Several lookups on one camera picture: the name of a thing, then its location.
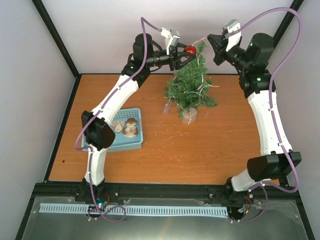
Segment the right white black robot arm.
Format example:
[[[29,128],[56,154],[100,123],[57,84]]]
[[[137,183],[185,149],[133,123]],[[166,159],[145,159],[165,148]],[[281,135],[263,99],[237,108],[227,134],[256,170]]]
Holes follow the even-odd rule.
[[[276,86],[267,70],[274,51],[273,38],[256,33],[247,49],[240,47],[241,37],[234,42],[223,35],[207,37],[215,53],[214,63],[228,62],[238,72],[239,85],[252,109],[260,139],[260,156],[250,158],[246,169],[227,179],[224,197],[230,203],[240,200],[256,187],[272,185],[289,173],[297,176],[296,166],[301,162],[300,152],[294,152],[289,143],[277,107]]]

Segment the clear plastic battery box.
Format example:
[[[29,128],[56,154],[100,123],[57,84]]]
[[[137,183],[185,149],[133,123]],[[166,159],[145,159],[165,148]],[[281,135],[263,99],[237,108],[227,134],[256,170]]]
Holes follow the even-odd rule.
[[[171,102],[168,101],[168,102],[164,105],[164,108],[163,108],[162,113],[163,113],[164,115],[167,115],[167,114],[169,113],[169,111],[170,111],[170,107],[171,107]]]

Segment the snowman ornament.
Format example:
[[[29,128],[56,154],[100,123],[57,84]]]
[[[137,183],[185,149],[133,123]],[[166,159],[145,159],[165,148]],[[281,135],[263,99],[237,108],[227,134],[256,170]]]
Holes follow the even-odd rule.
[[[137,120],[134,118],[129,118],[125,122],[125,126],[123,128],[122,134],[127,138],[134,138],[138,135],[138,129],[137,129]]]

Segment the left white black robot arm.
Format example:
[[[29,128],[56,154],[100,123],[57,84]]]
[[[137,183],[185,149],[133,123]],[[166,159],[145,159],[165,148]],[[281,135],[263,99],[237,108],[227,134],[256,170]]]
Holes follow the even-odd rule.
[[[88,152],[88,163],[82,184],[92,201],[104,195],[104,166],[108,148],[116,138],[111,128],[117,112],[155,70],[168,65],[170,70],[179,70],[196,58],[196,48],[185,45],[172,37],[166,40],[166,48],[156,43],[150,34],[139,34],[133,43],[133,52],[115,86],[92,111],[81,114],[82,130],[86,144],[81,150]]]

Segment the red ball ornament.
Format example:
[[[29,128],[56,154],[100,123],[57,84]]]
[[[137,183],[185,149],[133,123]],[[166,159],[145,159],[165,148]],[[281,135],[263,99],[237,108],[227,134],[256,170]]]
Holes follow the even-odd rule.
[[[193,45],[187,45],[184,50],[183,50],[185,53],[190,53],[190,54],[193,54],[193,55],[196,55],[197,54],[197,49],[195,46]]]

